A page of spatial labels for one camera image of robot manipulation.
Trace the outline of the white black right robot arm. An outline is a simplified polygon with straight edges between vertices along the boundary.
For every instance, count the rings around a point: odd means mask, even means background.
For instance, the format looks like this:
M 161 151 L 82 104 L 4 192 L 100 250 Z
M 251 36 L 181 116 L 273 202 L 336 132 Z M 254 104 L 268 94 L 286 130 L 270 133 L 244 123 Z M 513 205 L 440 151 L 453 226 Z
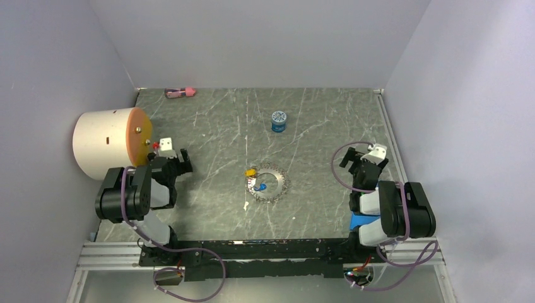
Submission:
M 364 261 L 373 246 L 431 237 L 437 221 L 419 182 L 381 181 L 387 148 L 370 145 L 366 152 L 349 147 L 339 163 L 348 168 L 351 184 L 341 184 L 351 191 L 349 209 L 357 217 L 374 217 L 370 223 L 351 228 L 357 238 L 348 243 L 347 254 L 356 262 Z

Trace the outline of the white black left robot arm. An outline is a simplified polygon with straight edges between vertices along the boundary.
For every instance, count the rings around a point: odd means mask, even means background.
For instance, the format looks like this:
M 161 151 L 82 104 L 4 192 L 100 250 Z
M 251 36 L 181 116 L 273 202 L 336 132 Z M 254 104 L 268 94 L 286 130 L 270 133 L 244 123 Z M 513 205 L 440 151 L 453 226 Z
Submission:
M 179 157 L 149 153 L 146 165 L 110 168 L 95 200 L 97 217 L 126 224 L 143 240 L 145 247 L 156 247 L 158 260 L 165 265 L 175 264 L 181 250 L 176 233 L 155 211 L 175 206 L 176 179 L 192 171 L 186 149 L 180 150 Z

